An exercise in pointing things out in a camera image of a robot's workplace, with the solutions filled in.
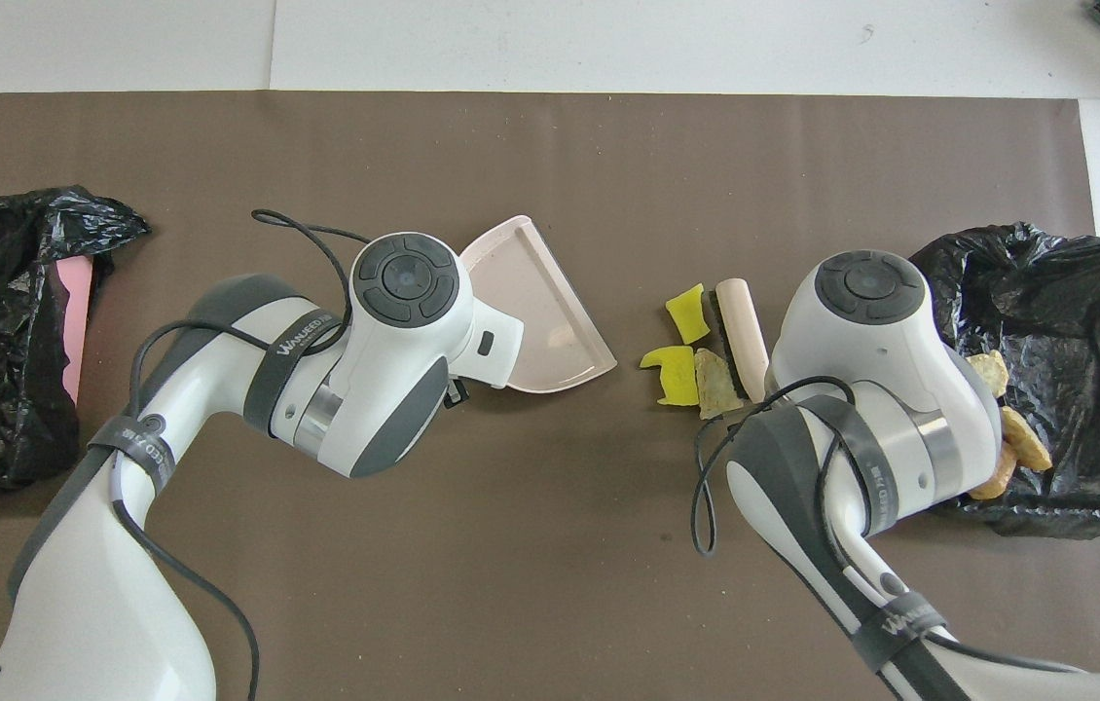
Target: black cable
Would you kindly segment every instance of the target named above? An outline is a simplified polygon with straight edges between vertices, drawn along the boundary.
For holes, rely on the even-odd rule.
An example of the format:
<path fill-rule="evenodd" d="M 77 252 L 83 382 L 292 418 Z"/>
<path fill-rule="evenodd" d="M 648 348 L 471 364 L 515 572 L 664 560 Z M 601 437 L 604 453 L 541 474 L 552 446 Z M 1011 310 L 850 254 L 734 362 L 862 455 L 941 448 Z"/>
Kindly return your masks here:
<path fill-rule="evenodd" d="M 314 231 L 319 231 L 322 233 L 331 233 L 334 236 L 342 236 L 345 239 L 352 239 L 359 241 L 360 243 L 370 243 L 371 241 L 366 237 L 359 236 L 358 233 L 351 233 L 350 231 L 338 230 L 338 228 L 317 226 L 317 224 L 304 224 L 295 221 L 295 219 L 282 213 L 275 212 L 273 209 L 255 209 L 252 211 L 251 217 L 256 219 L 256 221 L 266 224 L 282 226 L 293 228 L 304 236 L 309 237 L 320 249 L 320 252 L 324 253 L 324 256 L 329 259 L 329 265 L 333 266 L 333 270 L 338 274 L 338 283 L 342 285 L 342 297 L 344 310 L 342 315 L 342 322 L 338 326 L 334 332 L 330 333 L 327 338 L 320 339 L 320 341 L 315 342 L 309 350 L 306 351 L 305 355 L 314 355 L 320 351 L 326 350 L 334 344 L 338 339 L 342 338 L 342 333 L 345 333 L 346 328 L 351 325 L 351 292 L 350 285 L 346 284 L 346 274 L 343 271 L 342 263 L 338 262 L 338 258 L 329 248 L 319 239 L 318 236 L 312 233 Z M 262 351 L 268 351 L 268 342 L 262 341 L 262 339 L 242 331 L 239 328 L 234 328 L 233 325 L 221 325 L 216 322 L 208 322 L 204 319 L 180 319 L 176 322 L 163 325 L 150 335 L 148 338 L 144 339 L 144 342 L 140 346 L 140 350 L 135 351 L 135 359 L 131 363 L 131 403 L 128 404 L 127 413 L 133 418 L 139 418 L 142 412 L 142 396 L 141 396 L 141 382 L 142 382 L 142 368 L 144 368 L 144 360 L 148 358 L 148 352 L 151 348 L 156 344 L 160 339 L 165 338 L 168 333 L 177 331 L 177 329 L 185 328 L 198 328 L 205 329 L 205 331 L 213 331 L 218 333 L 227 333 L 227 336 L 232 336 L 240 339 L 243 342 L 250 342 L 250 344 L 260 348 Z M 140 524 L 135 523 L 135 519 L 131 517 L 131 514 L 127 511 L 125 504 L 123 504 L 122 499 L 113 502 L 113 512 L 117 518 L 122 523 L 123 528 L 127 529 L 128 534 L 131 534 L 132 538 L 135 538 L 136 543 L 140 543 L 142 549 L 148 551 L 148 554 L 156 556 L 162 562 L 166 563 L 177 573 L 180 573 L 183 578 L 186 578 L 191 584 L 202 589 L 205 593 L 212 595 L 226 610 L 229 610 L 230 614 L 239 622 L 242 626 L 243 635 L 248 638 L 248 648 L 251 650 L 251 682 L 248 686 L 248 699 L 249 701 L 255 700 L 256 698 L 256 687 L 260 681 L 260 645 L 256 643 L 256 631 L 252 628 L 251 621 L 248 621 L 248 616 L 243 615 L 242 609 L 233 602 L 229 595 L 226 595 L 224 591 L 217 589 L 212 582 L 204 579 L 198 572 L 186 567 L 182 563 L 179 559 L 175 556 L 168 554 L 164 547 L 157 545 L 153 538 L 148 537 L 148 534 L 144 533 L 144 529 L 140 527 Z"/>
<path fill-rule="evenodd" d="M 208 322 L 208 320 L 204 319 L 179 319 L 176 322 L 163 325 L 156 331 L 151 332 L 148 338 L 144 339 L 144 342 L 140 346 L 140 350 L 135 351 L 135 359 L 131 363 L 131 405 L 127 407 L 127 413 L 131 414 L 132 418 L 139 418 L 140 413 L 144 409 L 140 396 L 140 385 L 142 383 L 142 373 L 144 373 L 144 360 L 148 358 L 148 351 L 151 351 L 151 348 L 160 339 L 180 328 L 201 328 L 205 331 L 229 333 L 229 336 L 238 338 L 239 341 L 251 342 L 252 346 L 260 348 L 262 351 L 268 351 L 268 342 L 261 341 L 261 339 L 252 336 L 252 333 L 240 331 L 240 329 L 234 328 L 232 325 L 219 325 Z"/>
<path fill-rule="evenodd" d="M 1075 667 L 1071 665 L 1062 665 L 1062 662 L 1049 662 L 1047 660 L 1031 660 L 1030 657 L 1018 657 L 1016 655 L 1001 655 L 999 653 L 987 651 L 987 649 L 960 643 L 959 639 L 952 639 L 950 637 L 945 637 L 944 635 L 935 633 L 935 631 L 928 631 L 925 637 L 926 639 L 930 639 L 930 642 L 938 645 L 939 647 L 946 647 L 952 649 L 952 651 L 954 653 L 960 653 L 960 655 L 974 657 L 977 658 L 977 660 L 982 660 L 987 662 L 994 662 L 998 665 L 1009 665 L 1013 667 L 1022 667 L 1022 669 L 1041 670 L 1045 672 L 1069 672 L 1069 673 L 1086 672 L 1086 670 L 1080 670 L 1079 667 Z"/>
<path fill-rule="evenodd" d="M 162 560 L 162 562 L 168 565 L 168 567 L 177 573 L 180 573 L 180 576 L 188 580 L 191 584 L 207 591 L 207 593 L 220 602 L 226 610 L 229 610 L 234 620 L 239 622 L 239 625 L 242 626 L 242 634 L 248 638 L 248 648 L 251 650 L 251 679 L 248 682 L 248 700 L 255 701 L 256 686 L 260 683 L 260 644 L 256 643 L 256 631 L 251 627 L 251 621 L 248 621 L 248 616 L 243 615 L 242 609 L 240 609 L 239 605 L 229 598 L 229 595 L 226 595 L 224 591 L 217 589 L 211 581 L 204 579 L 194 569 L 186 567 L 185 563 L 182 563 L 182 560 L 175 558 L 175 556 L 170 555 L 164 549 L 164 547 L 157 545 L 153 538 L 148 537 L 148 534 L 144 533 L 144 528 L 140 528 L 140 524 L 136 524 L 135 519 L 131 517 L 131 512 L 127 511 L 127 504 L 122 501 L 122 499 L 118 499 L 117 502 L 113 502 L 113 512 L 118 515 L 118 519 L 122 523 L 122 527 L 127 528 L 127 533 L 131 534 L 131 537 L 135 538 L 135 543 L 141 545 L 142 549 L 156 556 L 160 560 Z"/>
<path fill-rule="evenodd" d="M 766 409 L 772 408 L 774 403 L 784 398 L 785 395 L 791 392 L 799 391 L 803 386 L 809 386 L 812 384 L 829 384 L 844 393 L 844 399 L 848 404 L 857 404 L 857 395 L 854 395 L 853 387 L 848 386 L 847 382 L 844 382 L 840 377 L 835 376 L 807 376 L 804 379 L 799 379 L 799 381 L 780 387 L 767 398 L 762 399 L 762 403 L 758 404 L 754 409 L 745 413 L 745 416 L 740 417 L 740 420 L 734 423 L 727 429 L 727 435 L 724 436 L 723 440 L 719 440 L 715 451 L 711 452 L 711 456 L 705 461 L 702 461 L 702 438 L 706 434 L 706 430 L 715 423 L 723 420 L 723 416 L 711 418 L 705 425 L 697 430 L 697 438 L 693 440 L 694 458 L 697 459 L 697 486 L 693 489 L 693 504 L 690 510 L 690 533 L 693 538 L 693 549 L 697 550 L 697 554 L 710 556 L 715 552 L 715 537 L 718 533 L 717 519 L 715 519 L 715 501 L 710 493 L 710 483 L 706 481 L 710 479 L 711 470 L 715 469 L 715 463 L 718 461 L 721 452 L 724 452 L 724 448 L 727 448 L 728 443 L 736 438 L 736 435 L 740 432 L 740 427 L 745 426 L 745 421 L 749 420 L 749 417 L 754 417 L 755 414 L 766 412 Z M 697 505 L 705 501 L 706 503 L 706 523 L 710 525 L 710 545 L 702 546 L 701 534 L 697 530 Z"/>
<path fill-rule="evenodd" d="M 345 237 L 345 239 L 359 241 L 360 243 L 372 243 L 372 240 L 367 239 L 367 237 L 359 236 L 358 233 L 341 230 L 341 228 L 297 222 L 295 219 L 292 219 L 282 212 L 275 212 L 274 209 L 252 209 L 251 218 L 256 219 L 256 221 L 261 223 L 293 228 L 301 234 L 309 237 L 309 241 L 315 243 L 316 248 L 320 249 L 320 252 L 324 253 L 324 258 L 329 258 L 329 265 L 333 266 L 333 272 L 338 275 L 338 283 L 342 285 L 342 328 L 349 327 L 349 325 L 351 325 L 351 285 L 346 283 L 346 272 L 343 270 L 342 263 L 338 262 L 338 256 L 336 256 L 332 251 L 329 251 L 328 245 L 320 240 L 319 236 L 312 232 L 320 231 L 322 233 L 342 236 Z"/>
<path fill-rule="evenodd" d="M 836 540 L 834 533 L 832 533 L 832 522 L 826 518 L 826 473 L 827 470 L 832 468 L 832 459 L 835 458 L 835 450 L 843 443 L 843 438 L 839 434 L 832 436 L 832 443 L 827 445 L 826 453 L 823 456 L 823 464 L 817 471 L 817 483 L 814 486 L 814 507 L 817 511 L 817 519 L 822 522 L 822 527 L 826 533 L 826 545 L 827 549 L 832 551 L 832 556 L 835 558 L 835 563 L 838 565 L 840 569 L 851 567 L 853 559 L 846 554 L 840 547 L 839 541 Z"/>

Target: pink object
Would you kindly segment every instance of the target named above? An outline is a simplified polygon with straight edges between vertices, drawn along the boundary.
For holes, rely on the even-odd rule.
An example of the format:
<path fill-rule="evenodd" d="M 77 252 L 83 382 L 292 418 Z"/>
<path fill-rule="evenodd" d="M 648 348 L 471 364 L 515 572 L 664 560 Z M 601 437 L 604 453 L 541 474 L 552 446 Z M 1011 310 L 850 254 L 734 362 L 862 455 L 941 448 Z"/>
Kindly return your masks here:
<path fill-rule="evenodd" d="M 615 368 L 615 355 L 568 283 L 532 219 L 492 228 L 460 254 L 476 298 L 524 322 L 520 354 L 506 385 L 544 394 Z"/>
<path fill-rule="evenodd" d="M 74 399 L 79 402 L 79 376 L 82 371 L 82 336 L 87 331 L 87 309 L 91 302 L 91 258 L 66 258 L 56 262 L 56 274 L 61 276 L 70 300 L 65 305 L 65 357 L 69 360 L 62 373 L 62 384 Z"/>

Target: circular button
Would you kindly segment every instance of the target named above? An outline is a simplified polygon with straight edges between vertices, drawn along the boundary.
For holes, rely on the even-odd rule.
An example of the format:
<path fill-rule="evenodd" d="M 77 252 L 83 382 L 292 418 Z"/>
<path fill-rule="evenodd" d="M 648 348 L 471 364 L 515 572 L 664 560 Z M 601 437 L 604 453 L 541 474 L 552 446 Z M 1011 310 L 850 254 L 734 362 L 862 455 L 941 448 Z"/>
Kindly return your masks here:
<path fill-rule="evenodd" d="M 862 299 L 882 299 L 897 292 L 901 276 L 878 261 L 854 263 L 844 274 L 844 287 Z"/>
<path fill-rule="evenodd" d="M 882 587 L 883 591 L 890 595 L 901 595 L 910 591 L 910 588 L 905 587 L 905 582 L 891 572 L 883 572 L 879 576 L 879 587 Z"/>
<path fill-rule="evenodd" d="M 433 284 L 433 271 L 420 258 L 404 254 L 385 263 L 382 284 L 399 299 L 416 299 L 429 292 Z"/>

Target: black garbage bag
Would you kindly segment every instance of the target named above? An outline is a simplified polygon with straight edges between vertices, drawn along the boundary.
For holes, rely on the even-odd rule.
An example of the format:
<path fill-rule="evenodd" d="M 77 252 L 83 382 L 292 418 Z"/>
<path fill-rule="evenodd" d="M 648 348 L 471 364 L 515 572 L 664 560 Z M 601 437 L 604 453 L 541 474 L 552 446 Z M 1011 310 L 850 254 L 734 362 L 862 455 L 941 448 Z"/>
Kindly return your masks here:
<path fill-rule="evenodd" d="M 82 187 L 0 197 L 0 489 L 74 465 L 78 417 L 62 385 L 62 331 L 69 294 L 55 261 L 90 254 L 99 276 L 108 251 L 148 233 L 122 202 Z"/>
<path fill-rule="evenodd" d="M 1000 351 L 1003 403 L 1053 456 L 1045 473 L 1019 468 L 1008 492 L 961 495 L 941 511 L 982 519 L 1001 536 L 1100 536 L 1100 239 L 1038 228 L 971 228 L 911 258 L 932 287 L 944 342 L 963 355 Z"/>

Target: black strap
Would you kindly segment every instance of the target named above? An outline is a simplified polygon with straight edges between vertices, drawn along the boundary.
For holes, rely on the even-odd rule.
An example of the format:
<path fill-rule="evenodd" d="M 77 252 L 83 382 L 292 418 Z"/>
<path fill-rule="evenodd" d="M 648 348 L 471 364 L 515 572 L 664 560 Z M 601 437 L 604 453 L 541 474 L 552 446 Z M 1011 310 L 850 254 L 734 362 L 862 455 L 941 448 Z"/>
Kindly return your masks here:
<path fill-rule="evenodd" d="M 853 457 L 857 464 L 858 479 L 861 479 L 862 492 L 867 497 L 867 529 L 862 536 L 883 533 L 897 525 L 897 475 L 884 456 L 883 447 L 875 431 L 867 426 L 856 407 L 834 396 L 818 394 L 796 403 L 809 413 L 821 418 L 825 425 L 833 427 L 840 435 L 844 450 Z"/>
<path fill-rule="evenodd" d="M 878 672 L 910 643 L 935 626 L 947 625 L 944 616 L 916 591 L 898 595 L 851 635 L 853 648 L 871 672 Z"/>
<path fill-rule="evenodd" d="M 88 442 L 89 447 L 91 445 L 102 445 L 106 448 L 120 450 L 128 458 L 138 462 L 153 480 L 157 494 L 168 482 L 168 478 L 174 475 L 174 470 L 177 468 L 174 452 L 168 448 L 168 443 L 162 439 L 162 436 L 141 425 L 136 418 L 128 417 L 125 414 L 109 418 L 92 436 Z"/>
<path fill-rule="evenodd" d="M 251 387 L 248 387 L 248 398 L 242 407 L 243 420 L 257 430 L 274 435 L 274 409 L 277 409 L 277 401 L 282 398 L 286 383 L 292 381 L 296 365 L 320 337 L 340 325 L 342 319 L 318 308 L 298 318 L 283 336 L 277 337 L 277 341 L 271 342 L 260 368 L 256 368 L 256 375 L 252 377 Z"/>

